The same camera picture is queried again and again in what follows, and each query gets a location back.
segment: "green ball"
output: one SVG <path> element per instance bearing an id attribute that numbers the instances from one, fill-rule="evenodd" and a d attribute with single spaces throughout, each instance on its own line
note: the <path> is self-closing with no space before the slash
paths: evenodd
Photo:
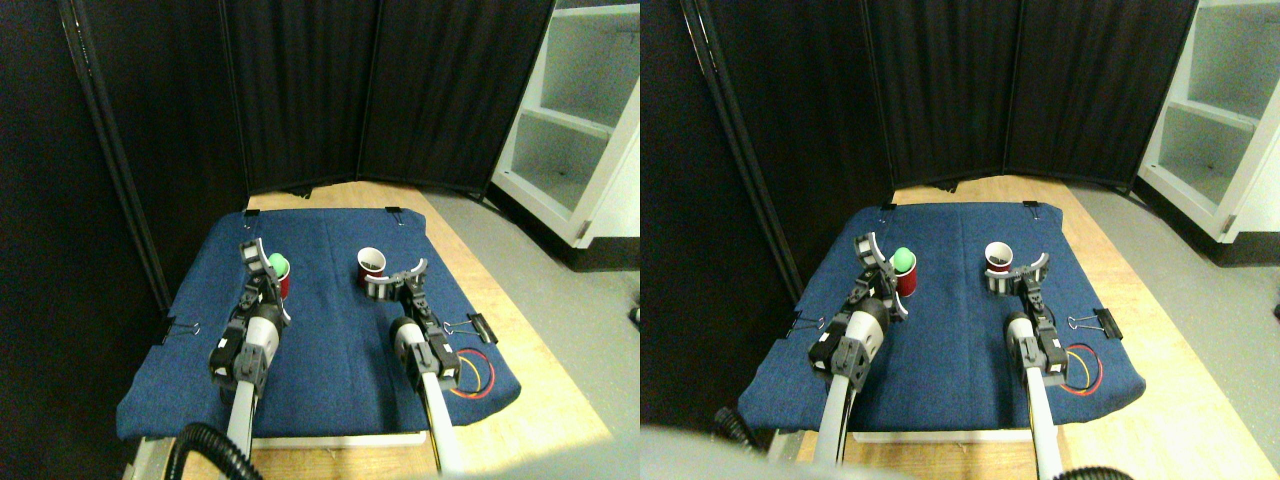
<path id="1" fill-rule="evenodd" d="M 275 276 L 289 274 L 289 261 L 284 260 L 284 255 L 271 253 L 271 256 L 266 257 L 266 261 L 271 262 L 271 269 L 275 269 Z"/>
<path id="2" fill-rule="evenodd" d="M 911 253 L 910 250 L 901 247 L 893 252 L 893 270 L 905 274 L 911 270 L 911 265 L 915 265 L 915 253 Z"/>

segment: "wooden tabletop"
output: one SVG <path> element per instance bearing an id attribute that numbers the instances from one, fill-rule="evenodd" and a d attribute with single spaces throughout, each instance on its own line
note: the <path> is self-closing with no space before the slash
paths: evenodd
<path id="1" fill-rule="evenodd" d="M 1196 352 L 1066 186 L 991 177 L 961 182 L 955 193 L 915 187 L 893 197 L 901 205 L 1024 200 L 1062 210 L 1062 234 L 1124 330 L 1134 369 L 1147 380 L 1147 392 L 1128 407 L 1059 430 L 1062 466 L 1111 466 L 1134 479 L 1275 479 L 1276 471 Z M 801 458 L 813 458 L 815 438 L 806 435 Z M 859 444 L 850 438 L 845 462 L 925 479 L 1036 477 L 1030 443 Z"/>
<path id="2" fill-rule="evenodd" d="M 498 282 L 416 188 L 352 182 L 316 188 L 311 198 L 278 192 L 253 196 L 248 202 L 250 209 L 259 210 L 384 206 L 401 206 L 426 216 L 426 237 L 471 305 L 489 320 L 502 340 L 503 358 L 520 379 L 520 397 L 512 404 L 485 420 L 456 429 L 466 470 L 502 470 L 572 445 L 608 439 L 604 422 L 564 367 Z M 430 442 L 417 447 L 255 449 L 252 462 L 268 479 L 398 479 L 435 472 Z M 218 476 L 214 466 L 198 454 L 191 456 L 188 472 L 187 477 Z"/>

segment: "black curtain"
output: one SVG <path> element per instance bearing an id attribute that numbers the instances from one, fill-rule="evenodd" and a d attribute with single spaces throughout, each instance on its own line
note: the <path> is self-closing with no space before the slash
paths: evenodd
<path id="1" fill-rule="evenodd" d="M 893 196 L 863 3 L 708 4 L 803 285 L 854 212 Z"/>
<path id="2" fill-rule="evenodd" d="M 893 186 L 989 175 L 1005 154 L 1015 1 L 869 1 Z"/>
<path id="3" fill-rule="evenodd" d="M 646 3 L 640 20 L 640 422 L 710 430 L 786 332 L 792 303 L 678 3 Z"/>
<path id="4" fill-rule="evenodd" d="M 165 285 L 175 294 L 209 229 L 247 198 L 218 3 L 77 5 Z"/>
<path id="5" fill-rule="evenodd" d="M 384 3 L 360 177 L 483 192 L 552 4 Z"/>
<path id="6" fill-rule="evenodd" d="M 355 177 L 378 3 L 224 1 L 248 192 Z"/>
<path id="7" fill-rule="evenodd" d="M 118 479 L 159 306 L 63 26 L 58 3 L 0 3 L 0 476 Z"/>
<path id="8" fill-rule="evenodd" d="M 1009 172 L 1129 187 L 1194 0 L 1025 1 Z"/>

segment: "blue cloth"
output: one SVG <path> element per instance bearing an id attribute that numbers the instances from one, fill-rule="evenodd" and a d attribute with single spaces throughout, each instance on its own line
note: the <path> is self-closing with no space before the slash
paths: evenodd
<path id="1" fill-rule="evenodd" d="M 1105 378 L 1097 392 L 1078 397 L 1048 388 L 1055 424 L 1083 422 L 1123 408 L 1142 396 L 1146 380 L 1117 339 L 1068 326 L 1068 316 L 1093 315 L 1102 303 L 1062 237 L 1062 211 L 1021 204 L 904 205 L 896 211 L 859 211 L 809 280 L 796 306 L 806 319 L 829 319 L 861 273 L 854 238 L 876 232 L 881 250 L 909 247 L 918 259 L 919 285 L 904 300 L 908 320 L 892 324 L 855 398 L 852 431 L 948 431 L 1027 428 L 1027 397 L 1005 353 L 1005 319 L 1021 310 L 1018 297 L 997 297 L 984 285 L 983 250 L 1005 242 L 1014 266 L 1050 255 L 1044 301 L 1057 317 L 1064 346 L 1085 343 L 1102 357 Z M 814 329 L 794 330 L 774 342 L 755 379 L 739 398 L 753 428 L 818 430 L 827 384 L 808 365 Z M 1093 358 L 1080 357 L 1093 376 Z M 1069 357 L 1069 383 L 1084 385 L 1084 370 Z"/>
<path id="2" fill-rule="evenodd" d="M 403 316 L 398 302 L 379 303 L 356 285 L 356 252 L 376 247 L 388 273 L 426 259 L 426 300 L 442 321 L 460 323 L 475 312 L 449 269 L 424 236 L 422 215 L 404 210 L 404 225 L 378 209 L 264 211 L 250 219 L 224 216 L 214 225 L 178 289 L 172 315 L 180 324 L 200 324 L 198 335 L 172 337 L 151 347 L 116 407 L 116 435 L 173 436 L 193 421 L 225 428 L 230 407 L 221 403 L 209 374 L 209 353 L 221 338 L 228 316 L 248 279 L 237 247 L 262 237 L 268 253 L 291 262 L 285 310 L 293 317 L 253 420 L 255 436 L 337 436 L 420 431 L 426 429 L 422 403 L 413 393 L 390 347 L 390 323 Z M 468 330 L 470 325 L 458 326 Z M 454 425 L 467 425 L 502 410 L 520 394 L 520 383 L 498 353 L 476 335 L 453 334 L 454 349 L 476 348 L 493 361 L 498 381 L 483 399 L 444 393 Z M 489 370 L 468 356 L 485 381 Z M 471 369 L 460 381 L 476 389 Z"/>

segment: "red cup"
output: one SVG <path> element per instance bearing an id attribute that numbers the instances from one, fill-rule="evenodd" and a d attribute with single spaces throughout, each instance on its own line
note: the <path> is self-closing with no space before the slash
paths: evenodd
<path id="1" fill-rule="evenodd" d="M 356 283 L 364 288 L 366 275 L 372 275 L 374 278 L 385 276 L 383 271 L 387 270 L 387 257 L 378 248 L 365 247 L 356 252 L 356 268 L 360 269 L 360 276 L 356 276 Z"/>
<path id="2" fill-rule="evenodd" d="M 987 261 L 987 270 L 1009 271 L 1009 265 L 1014 262 L 1014 250 L 1005 242 L 991 242 L 983 251 L 983 259 Z"/>
<path id="3" fill-rule="evenodd" d="M 910 297 L 911 293 L 915 293 L 915 268 L 918 265 L 920 265 L 919 257 L 916 257 L 915 261 L 911 262 L 911 269 L 906 270 L 905 274 L 896 274 L 899 297 L 906 298 Z"/>
<path id="4" fill-rule="evenodd" d="M 284 276 L 280 276 L 280 298 L 289 298 L 289 275 L 293 274 L 293 268 L 284 271 Z"/>

